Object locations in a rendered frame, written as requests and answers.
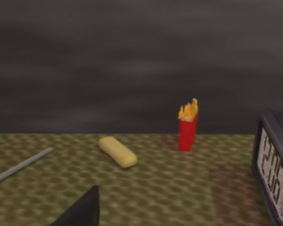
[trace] bread stick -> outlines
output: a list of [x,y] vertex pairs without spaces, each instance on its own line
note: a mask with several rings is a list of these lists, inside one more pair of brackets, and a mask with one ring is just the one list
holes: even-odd
[[122,168],[129,168],[137,163],[137,156],[114,137],[104,137],[99,141],[100,148]]

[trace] white stick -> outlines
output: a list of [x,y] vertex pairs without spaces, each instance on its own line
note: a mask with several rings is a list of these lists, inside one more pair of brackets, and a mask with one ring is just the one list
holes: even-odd
[[41,151],[40,153],[30,157],[29,159],[26,159],[25,161],[19,163],[18,165],[10,168],[9,170],[3,172],[0,174],[0,181],[9,177],[10,175],[16,173],[17,171],[23,169],[24,167],[28,166],[29,164],[33,163],[34,161],[37,161],[38,159],[40,159],[41,157],[47,155],[49,152],[53,151],[53,147],[49,147],[43,151]]

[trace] dark gray backdrop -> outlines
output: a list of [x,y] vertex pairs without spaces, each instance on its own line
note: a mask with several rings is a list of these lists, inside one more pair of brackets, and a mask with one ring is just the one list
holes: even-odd
[[0,132],[253,133],[283,105],[283,0],[0,0]]

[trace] yellow fries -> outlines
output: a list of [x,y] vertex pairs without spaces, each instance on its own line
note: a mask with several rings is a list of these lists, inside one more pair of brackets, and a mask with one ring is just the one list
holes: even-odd
[[187,103],[184,107],[180,107],[180,111],[178,113],[178,119],[184,121],[192,121],[198,112],[198,101],[197,99],[193,99],[192,103]]

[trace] dark device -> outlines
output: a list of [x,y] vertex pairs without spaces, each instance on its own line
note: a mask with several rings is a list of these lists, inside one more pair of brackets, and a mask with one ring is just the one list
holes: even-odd
[[252,172],[272,225],[283,226],[283,109],[260,115]]
[[93,186],[51,226],[99,226],[100,197],[99,187]]

